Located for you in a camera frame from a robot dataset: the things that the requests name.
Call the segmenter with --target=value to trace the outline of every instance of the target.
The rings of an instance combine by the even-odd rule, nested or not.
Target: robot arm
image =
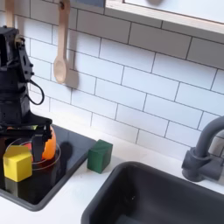
[[[38,162],[42,159],[45,143],[52,138],[52,120],[34,115],[30,110],[32,100],[28,83],[39,87],[31,80],[32,67],[25,40],[18,36],[18,30],[6,26],[0,28],[0,137],[31,138],[33,160]],[[37,105],[45,99],[40,90],[42,101],[35,103]]]

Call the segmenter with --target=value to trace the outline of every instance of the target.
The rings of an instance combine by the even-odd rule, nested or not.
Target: countertop
[[[46,113],[35,109],[35,114],[48,116],[53,119],[53,123],[72,130],[83,136],[91,137],[95,140],[103,139],[114,145],[112,160],[103,174],[98,174],[87,169],[85,162],[80,169],[66,182],[49,204],[39,212],[30,212],[21,206],[18,206],[7,199],[0,198],[1,223],[21,223],[21,224],[80,224],[81,215],[88,203],[95,196],[111,171],[120,163],[125,161],[137,161],[150,165],[161,171],[168,172],[179,178],[181,174],[182,162],[155,152],[145,149],[133,143],[128,143],[113,136],[81,126],[65,118],[58,117],[51,113]],[[224,177],[219,183],[204,180],[199,185],[224,194]]]

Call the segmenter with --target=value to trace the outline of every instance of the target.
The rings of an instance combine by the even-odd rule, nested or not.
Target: hanging utensil
[[[5,0],[6,25],[8,27],[15,26],[14,19],[14,0]]]
[[[70,0],[62,0],[59,2],[58,56],[53,65],[54,76],[58,83],[65,82],[69,70],[67,62],[67,29],[70,7]]]

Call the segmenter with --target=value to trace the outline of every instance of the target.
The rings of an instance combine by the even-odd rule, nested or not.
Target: yellow block
[[[3,155],[4,176],[20,182],[32,175],[32,154],[27,147],[11,146]]]

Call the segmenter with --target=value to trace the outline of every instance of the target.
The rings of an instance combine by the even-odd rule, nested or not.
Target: black sink
[[[118,165],[81,224],[223,224],[224,196],[144,164]]]

